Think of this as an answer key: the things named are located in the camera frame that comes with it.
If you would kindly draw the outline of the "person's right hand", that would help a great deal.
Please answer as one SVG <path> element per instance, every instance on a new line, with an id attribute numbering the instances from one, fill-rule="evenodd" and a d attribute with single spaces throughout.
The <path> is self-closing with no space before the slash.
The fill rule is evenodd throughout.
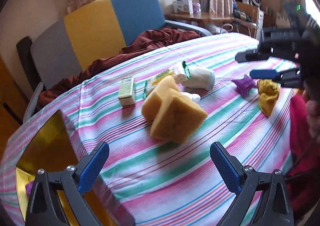
<path id="1" fill-rule="evenodd" d="M 319 144 L 319 132 L 320 132 L 320 113 L 319 102 L 310 98 L 306 90 L 304 90 L 303 99 L 306 103 L 307 123 L 309 125 L 309 133 L 313 139 Z"/>

